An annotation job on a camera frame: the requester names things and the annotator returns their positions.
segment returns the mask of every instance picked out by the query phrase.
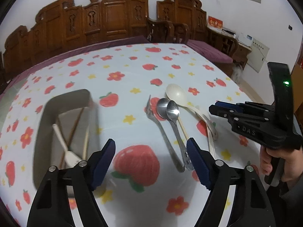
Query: hand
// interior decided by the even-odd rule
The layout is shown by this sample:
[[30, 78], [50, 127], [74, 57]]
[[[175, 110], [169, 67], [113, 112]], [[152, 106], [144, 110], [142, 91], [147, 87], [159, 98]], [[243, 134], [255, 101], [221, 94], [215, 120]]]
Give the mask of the hand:
[[284, 174], [281, 178], [287, 182], [288, 188], [293, 187], [303, 173], [303, 151], [296, 149], [270, 150], [261, 146], [260, 150], [260, 169], [261, 173], [269, 175], [272, 172], [272, 157], [285, 159]]

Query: fork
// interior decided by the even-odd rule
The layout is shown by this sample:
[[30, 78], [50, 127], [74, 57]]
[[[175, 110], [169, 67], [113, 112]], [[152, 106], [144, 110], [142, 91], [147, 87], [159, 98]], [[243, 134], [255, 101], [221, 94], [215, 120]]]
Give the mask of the fork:
[[147, 102], [147, 105], [146, 105], [146, 108], [145, 108], [146, 115], [150, 120], [154, 121], [156, 123], [156, 125], [159, 127], [161, 135], [162, 135], [162, 137], [164, 139], [164, 142], [166, 144], [166, 147], [167, 147], [167, 149], [169, 151], [169, 154], [172, 158], [172, 161], [173, 161], [175, 167], [177, 168], [177, 171], [182, 173], [182, 172], [185, 171], [185, 164], [183, 164], [181, 162], [181, 160], [179, 159], [179, 157], [177, 156], [175, 150], [173, 149], [173, 147], [172, 147], [172, 145], [171, 145], [171, 143], [170, 143], [170, 141], [169, 141], [169, 139], [168, 139], [168, 137], [167, 137], [167, 135], [166, 135], [166, 133], [163, 129], [162, 124], [154, 116], [154, 114], [152, 112], [152, 109], [151, 109], [151, 105], [150, 105], [150, 99], [151, 99], [151, 95], [149, 95], [149, 99], [148, 99], [148, 102]]

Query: silver bolt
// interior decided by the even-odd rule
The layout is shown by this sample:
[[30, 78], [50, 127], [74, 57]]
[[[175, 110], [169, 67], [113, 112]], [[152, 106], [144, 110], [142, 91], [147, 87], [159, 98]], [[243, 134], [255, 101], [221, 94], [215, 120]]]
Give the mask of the silver bolt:
[[50, 172], [53, 172], [56, 170], [56, 166], [50, 166], [49, 169], [48, 169]]
[[222, 165], [224, 165], [224, 162], [222, 161], [222, 160], [216, 160], [216, 165], [217, 166], [222, 166]]
[[81, 160], [81, 161], [79, 162], [79, 166], [80, 166], [80, 167], [85, 167], [86, 165], [87, 165], [86, 160]]
[[249, 171], [249, 172], [253, 172], [254, 171], [254, 168], [252, 166], [247, 166], [246, 169]]

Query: wooden armrest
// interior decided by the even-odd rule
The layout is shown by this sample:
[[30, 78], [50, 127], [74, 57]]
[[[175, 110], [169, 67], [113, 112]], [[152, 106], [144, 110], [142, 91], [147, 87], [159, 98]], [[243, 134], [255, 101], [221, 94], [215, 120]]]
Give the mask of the wooden armrest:
[[190, 37], [190, 29], [187, 24], [184, 23], [173, 23], [175, 27], [175, 36], [176, 36], [176, 43], [186, 44]]
[[222, 39], [227, 39], [227, 40], [232, 41], [232, 46], [231, 46], [230, 52], [228, 54], [229, 57], [232, 57], [234, 55], [234, 53], [236, 52], [237, 48], [239, 47], [239, 43], [238, 43], [237, 39], [235, 39], [233, 37], [230, 37], [230, 36], [227, 36], [227, 35], [223, 35], [223, 34], [221, 34], [219, 32], [216, 32], [216, 31], [214, 31], [210, 28], [207, 28], [208, 39], [210, 39], [211, 34], [214, 34], [218, 37], [221, 37]]
[[158, 21], [147, 18], [148, 34], [153, 43], [172, 43], [174, 41], [174, 25], [171, 21]]

